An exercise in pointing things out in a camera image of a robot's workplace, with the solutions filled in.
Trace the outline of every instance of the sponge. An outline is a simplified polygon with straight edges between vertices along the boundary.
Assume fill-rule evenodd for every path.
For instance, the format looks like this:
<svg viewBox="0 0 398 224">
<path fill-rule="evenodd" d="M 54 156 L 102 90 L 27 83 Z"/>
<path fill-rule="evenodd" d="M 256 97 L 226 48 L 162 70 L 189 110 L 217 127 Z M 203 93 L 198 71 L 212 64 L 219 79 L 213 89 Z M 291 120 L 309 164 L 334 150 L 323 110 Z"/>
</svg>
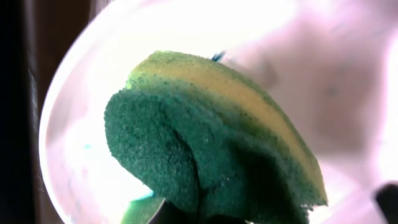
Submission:
<svg viewBox="0 0 398 224">
<path fill-rule="evenodd" d="M 105 110 L 119 163 L 199 222 L 308 223 L 327 202 L 317 160 L 275 101 L 219 63 L 155 52 Z"/>
</svg>

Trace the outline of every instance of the white surface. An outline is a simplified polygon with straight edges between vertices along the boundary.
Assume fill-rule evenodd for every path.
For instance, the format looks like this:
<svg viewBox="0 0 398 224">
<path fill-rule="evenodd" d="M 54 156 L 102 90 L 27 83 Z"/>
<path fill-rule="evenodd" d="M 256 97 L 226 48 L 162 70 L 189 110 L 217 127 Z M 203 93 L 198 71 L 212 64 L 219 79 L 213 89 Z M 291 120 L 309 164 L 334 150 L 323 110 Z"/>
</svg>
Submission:
<svg viewBox="0 0 398 224">
<path fill-rule="evenodd" d="M 141 11 L 136 6 L 134 1 L 117 0 L 107 7 L 73 44 L 47 94 L 40 124 L 40 164 L 50 198 L 63 221 L 115 223 L 129 200 L 140 197 L 141 190 L 149 193 L 140 184 L 132 192 L 135 180 L 109 156 L 103 130 L 106 102 L 124 85 L 134 66 L 155 50 L 211 57 L 219 50 L 235 49 L 230 51 L 235 52 L 234 59 L 246 66 L 246 74 L 253 77 L 259 71 L 252 69 L 262 62 L 251 65 L 248 58 L 270 55 L 268 59 L 278 80 L 268 90 L 320 158 L 330 206 L 311 213 L 312 223 L 383 223 L 372 204 L 371 192 L 388 180 L 398 179 L 391 172 L 395 163 L 388 163 L 398 156 L 394 147 L 397 106 L 391 98 L 395 95 L 392 86 L 398 86 L 394 75 L 397 54 L 393 50 L 397 47 L 383 47 L 383 40 L 363 37 L 382 22 L 371 26 L 353 19 L 368 12 L 361 5 L 338 14 L 332 7 L 335 5 L 327 1 L 311 10 L 295 1 L 274 4 L 254 0 L 176 1 L 164 5 L 166 8 L 158 5 Z M 326 31 L 327 26 L 342 18 L 358 34 L 349 44 Z M 388 88 L 378 85 L 375 95 L 388 99 L 389 109 L 378 104 L 377 97 L 364 100 L 356 115 L 371 141 L 360 151 L 347 153 L 355 146 L 334 141 L 314 129 L 314 111 L 319 108 L 312 96 L 319 95 L 314 92 L 319 85 L 313 83 L 326 79 L 325 71 L 338 67 L 339 58 L 348 49 L 364 55 L 355 65 L 368 63 L 367 54 L 377 55 L 370 52 L 378 49 L 364 47 L 369 45 L 383 47 L 376 52 L 385 60 L 375 72 L 382 74 L 382 82 L 388 83 Z M 361 70 L 354 70 L 352 75 L 354 81 L 359 81 L 361 77 L 356 74 L 361 74 Z M 326 109 L 333 109 L 333 105 L 322 103 Z M 382 115 L 370 112 L 369 108 L 378 107 L 391 121 L 384 128 L 388 131 L 378 131 Z"/>
</svg>

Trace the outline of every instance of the dark brown surface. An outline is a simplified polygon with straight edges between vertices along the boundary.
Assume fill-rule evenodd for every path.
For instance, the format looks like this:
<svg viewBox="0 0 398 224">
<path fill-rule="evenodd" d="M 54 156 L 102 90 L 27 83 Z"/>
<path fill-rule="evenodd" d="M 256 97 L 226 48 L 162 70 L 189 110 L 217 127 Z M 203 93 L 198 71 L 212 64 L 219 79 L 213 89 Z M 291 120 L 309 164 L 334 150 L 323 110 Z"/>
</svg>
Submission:
<svg viewBox="0 0 398 224">
<path fill-rule="evenodd" d="M 25 0 L 24 57 L 30 81 L 33 194 L 36 223 L 62 223 L 45 185 L 39 164 L 38 131 L 46 92 L 63 56 L 89 21 L 90 0 Z"/>
</svg>

